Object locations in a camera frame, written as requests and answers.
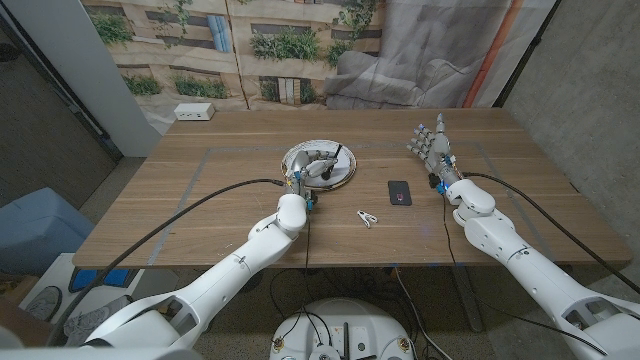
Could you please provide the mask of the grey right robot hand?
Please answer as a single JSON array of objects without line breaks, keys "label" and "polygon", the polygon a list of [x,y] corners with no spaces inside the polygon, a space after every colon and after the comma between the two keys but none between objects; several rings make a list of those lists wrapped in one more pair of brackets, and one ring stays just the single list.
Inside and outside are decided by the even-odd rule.
[{"label": "grey right robot hand", "polygon": [[415,138],[410,140],[407,149],[424,162],[429,173],[430,187],[444,195],[451,185],[462,179],[445,134],[444,115],[438,114],[434,131],[420,124],[414,130],[414,135]]}]

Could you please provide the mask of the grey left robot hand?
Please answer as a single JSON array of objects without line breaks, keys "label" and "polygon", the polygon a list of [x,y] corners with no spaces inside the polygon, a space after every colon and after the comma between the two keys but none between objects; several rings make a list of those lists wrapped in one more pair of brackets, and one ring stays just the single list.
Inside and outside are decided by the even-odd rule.
[{"label": "grey left robot hand", "polygon": [[320,177],[338,162],[337,154],[323,150],[299,151],[293,158],[290,172],[286,176],[289,193],[303,198],[309,197],[306,181]]}]

